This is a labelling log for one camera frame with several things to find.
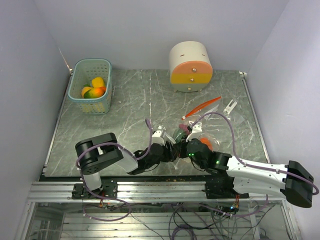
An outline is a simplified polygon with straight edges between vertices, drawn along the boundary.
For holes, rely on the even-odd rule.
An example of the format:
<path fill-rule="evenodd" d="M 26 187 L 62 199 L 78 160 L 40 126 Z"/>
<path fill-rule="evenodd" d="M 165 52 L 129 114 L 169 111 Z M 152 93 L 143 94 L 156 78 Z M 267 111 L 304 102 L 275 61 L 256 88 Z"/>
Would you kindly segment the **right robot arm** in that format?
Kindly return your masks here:
<path fill-rule="evenodd" d="M 182 144 L 181 155 L 206 173 L 224 178 L 220 192 L 226 198 L 235 194 L 261 194 L 284 198 L 296 207 L 312 207 L 314 178 L 297 161 L 269 164 L 238 159 L 212 151 L 195 138 Z"/>

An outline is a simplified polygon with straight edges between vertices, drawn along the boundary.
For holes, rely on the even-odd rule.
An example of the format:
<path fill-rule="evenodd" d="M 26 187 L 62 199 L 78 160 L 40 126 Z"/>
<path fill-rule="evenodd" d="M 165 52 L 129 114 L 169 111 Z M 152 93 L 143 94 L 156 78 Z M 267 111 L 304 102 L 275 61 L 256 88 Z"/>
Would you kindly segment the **polka dot zip bag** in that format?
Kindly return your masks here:
<path fill-rule="evenodd" d="M 173 162 L 188 158 L 194 168 L 205 172 L 216 164 L 214 152 L 219 145 L 218 140 L 206 133 L 201 120 L 191 120 L 180 124 L 173 137 L 167 138 L 164 159 Z"/>

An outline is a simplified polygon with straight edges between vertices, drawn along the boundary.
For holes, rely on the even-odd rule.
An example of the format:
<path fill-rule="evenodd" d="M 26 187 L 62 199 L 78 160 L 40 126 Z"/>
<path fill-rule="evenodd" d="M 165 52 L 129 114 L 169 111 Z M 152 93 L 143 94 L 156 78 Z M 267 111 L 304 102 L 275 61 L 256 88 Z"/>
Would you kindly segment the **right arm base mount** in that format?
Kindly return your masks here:
<path fill-rule="evenodd" d="M 238 193 L 234 190 L 234 177 L 214 174 L 204 176 L 204 190 L 207 199 L 248 199 L 248 193 Z"/>

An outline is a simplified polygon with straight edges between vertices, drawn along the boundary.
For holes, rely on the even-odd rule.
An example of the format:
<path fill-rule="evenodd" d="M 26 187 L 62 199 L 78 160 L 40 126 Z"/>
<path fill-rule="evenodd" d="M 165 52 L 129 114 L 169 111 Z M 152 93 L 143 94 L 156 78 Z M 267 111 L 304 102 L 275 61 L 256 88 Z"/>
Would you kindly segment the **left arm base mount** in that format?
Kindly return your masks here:
<path fill-rule="evenodd" d="M 116 198 L 118 193 L 118 185 L 113 180 L 102 180 L 101 187 L 95 190 L 92 190 L 93 193 L 99 196 Z M 73 186 L 71 192 L 71 198 L 73 200 L 93 200 L 98 199 L 96 196 L 88 192 L 83 184 L 77 183 Z"/>

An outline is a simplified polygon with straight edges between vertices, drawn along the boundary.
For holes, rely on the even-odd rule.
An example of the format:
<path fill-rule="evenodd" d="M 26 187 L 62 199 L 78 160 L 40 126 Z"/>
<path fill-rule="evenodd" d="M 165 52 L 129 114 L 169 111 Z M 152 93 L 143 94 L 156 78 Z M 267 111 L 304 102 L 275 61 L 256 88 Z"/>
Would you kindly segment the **orange green fake mango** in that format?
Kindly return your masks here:
<path fill-rule="evenodd" d="M 105 94 L 105 91 L 101 90 L 100 87 L 92 88 L 87 91 L 84 95 L 84 99 L 97 99 L 102 97 Z"/>

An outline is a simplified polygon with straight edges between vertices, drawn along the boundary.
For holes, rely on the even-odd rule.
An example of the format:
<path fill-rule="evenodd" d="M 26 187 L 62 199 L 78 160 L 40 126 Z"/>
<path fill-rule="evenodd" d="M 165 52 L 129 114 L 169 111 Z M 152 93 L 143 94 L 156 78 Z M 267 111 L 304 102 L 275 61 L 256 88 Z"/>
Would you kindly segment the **peach coloured fake fruit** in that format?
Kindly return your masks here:
<path fill-rule="evenodd" d="M 92 87 L 90 87 L 90 86 L 84 86 L 81 90 L 81 97 L 84 98 L 85 93 L 91 89 L 92 89 Z"/>

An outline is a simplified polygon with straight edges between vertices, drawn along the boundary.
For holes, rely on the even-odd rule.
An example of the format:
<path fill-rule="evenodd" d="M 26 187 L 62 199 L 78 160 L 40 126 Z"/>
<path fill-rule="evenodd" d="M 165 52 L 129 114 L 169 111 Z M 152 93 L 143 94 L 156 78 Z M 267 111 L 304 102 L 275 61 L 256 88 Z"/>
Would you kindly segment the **round mini drawer cabinet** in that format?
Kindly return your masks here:
<path fill-rule="evenodd" d="M 200 92 L 213 76 L 206 47 L 197 41 L 183 41 L 169 52 L 170 83 L 175 91 Z"/>

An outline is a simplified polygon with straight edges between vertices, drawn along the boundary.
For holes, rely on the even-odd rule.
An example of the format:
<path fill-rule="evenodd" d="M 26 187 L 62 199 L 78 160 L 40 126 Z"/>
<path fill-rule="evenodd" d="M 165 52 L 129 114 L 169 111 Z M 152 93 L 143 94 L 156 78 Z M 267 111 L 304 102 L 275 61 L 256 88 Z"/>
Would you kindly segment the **clear red-zip bag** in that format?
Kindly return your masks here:
<path fill-rule="evenodd" d="M 227 117 L 228 120 L 233 125 L 239 125 L 242 122 L 244 122 L 245 118 L 237 110 L 238 103 L 237 103 L 236 107 L 233 109 L 233 111 L 230 114 L 224 114 L 223 111 L 224 111 L 225 107 L 228 105 L 228 103 L 227 104 L 223 104 L 221 96 L 213 98 L 213 99 L 210 99 L 210 100 L 208 100 L 206 102 L 203 102 L 203 103 L 197 105 L 193 109 L 187 111 L 187 113 L 185 113 L 181 117 L 181 120 L 182 121 L 191 120 L 192 118 L 195 119 L 195 117 L 200 117 L 200 116 L 202 116 L 204 114 L 207 114 L 209 112 L 219 112 L 219 113 L 223 114 L 225 117 Z"/>

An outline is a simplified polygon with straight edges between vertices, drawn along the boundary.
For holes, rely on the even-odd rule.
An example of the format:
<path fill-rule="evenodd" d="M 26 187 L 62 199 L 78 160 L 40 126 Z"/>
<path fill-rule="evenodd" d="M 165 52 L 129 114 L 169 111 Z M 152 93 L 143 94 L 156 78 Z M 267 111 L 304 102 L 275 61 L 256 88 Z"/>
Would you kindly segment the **teal plastic basket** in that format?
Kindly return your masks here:
<path fill-rule="evenodd" d="M 80 60 L 74 68 L 67 96 L 83 113 L 90 115 L 106 114 L 111 106 L 112 94 L 112 64 L 103 58 Z M 106 91 L 99 98 L 82 98 L 83 87 L 92 87 L 92 79 L 102 77 Z"/>

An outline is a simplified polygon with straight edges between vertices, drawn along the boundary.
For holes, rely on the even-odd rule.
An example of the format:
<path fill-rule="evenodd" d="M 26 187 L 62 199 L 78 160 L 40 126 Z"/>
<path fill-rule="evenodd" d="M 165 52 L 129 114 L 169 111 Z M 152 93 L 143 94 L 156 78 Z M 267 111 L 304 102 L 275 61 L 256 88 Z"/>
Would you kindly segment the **yellow fake bell pepper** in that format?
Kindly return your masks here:
<path fill-rule="evenodd" d="M 102 77 L 95 77 L 94 79 L 91 80 L 91 84 L 93 88 L 100 88 L 100 87 L 105 87 L 105 81 Z"/>

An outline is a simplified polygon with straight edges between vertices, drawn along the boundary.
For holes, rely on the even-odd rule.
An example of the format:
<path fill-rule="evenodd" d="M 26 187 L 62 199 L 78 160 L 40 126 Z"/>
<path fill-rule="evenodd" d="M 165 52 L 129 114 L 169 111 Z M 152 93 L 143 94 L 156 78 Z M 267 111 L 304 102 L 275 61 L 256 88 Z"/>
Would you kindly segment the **small white plastic clip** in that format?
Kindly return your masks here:
<path fill-rule="evenodd" d="M 238 102 L 235 101 L 234 99 L 232 99 L 228 104 L 227 106 L 224 108 L 223 110 L 223 113 L 225 115 L 229 115 L 233 110 L 234 108 L 237 106 Z"/>

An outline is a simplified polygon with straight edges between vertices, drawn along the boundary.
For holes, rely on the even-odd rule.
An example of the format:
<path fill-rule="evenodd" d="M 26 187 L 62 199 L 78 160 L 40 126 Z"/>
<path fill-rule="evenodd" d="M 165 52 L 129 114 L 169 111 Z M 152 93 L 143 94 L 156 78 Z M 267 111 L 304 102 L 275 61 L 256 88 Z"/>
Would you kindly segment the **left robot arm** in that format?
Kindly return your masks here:
<path fill-rule="evenodd" d="M 100 171 L 117 165 L 129 175 L 138 175 L 146 172 L 161 162 L 173 162 L 179 156 L 175 140 L 160 130 L 153 133 L 151 145 L 145 150 L 130 153 L 118 144 L 114 133 L 106 133 L 88 138 L 75 145 L 78 157 L 77 168 L 85 182 L 84 192 L 96 199 L 102 193 L 102 180 Z"/>

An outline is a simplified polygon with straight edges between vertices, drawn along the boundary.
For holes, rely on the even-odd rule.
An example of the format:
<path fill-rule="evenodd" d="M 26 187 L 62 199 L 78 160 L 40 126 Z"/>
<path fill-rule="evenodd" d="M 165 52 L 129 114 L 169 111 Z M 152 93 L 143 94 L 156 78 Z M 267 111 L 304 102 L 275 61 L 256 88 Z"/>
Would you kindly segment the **purple fake fruit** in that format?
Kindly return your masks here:
<path fill-rule="evenodd" d="M 189 129 L 189 127 L 187 125 L 181 123 L 181 124 L 178 125 L 178 127 L 181 130 L 183 130 L 187 135 L 190 134 L 190 129 Z"/>

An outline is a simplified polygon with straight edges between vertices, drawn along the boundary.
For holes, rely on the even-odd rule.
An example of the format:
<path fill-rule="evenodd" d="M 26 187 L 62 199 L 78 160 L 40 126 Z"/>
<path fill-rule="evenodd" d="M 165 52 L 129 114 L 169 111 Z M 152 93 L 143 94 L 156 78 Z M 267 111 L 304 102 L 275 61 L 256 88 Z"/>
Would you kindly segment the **dark green fake avocado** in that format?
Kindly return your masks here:
<path fill-rule="evenodd" d="M 181 128 L 178 128 L 173 134 L 173 138 L 177 143 L 185 139 L 186 136 L 187 136 L 186 132 Z"/>

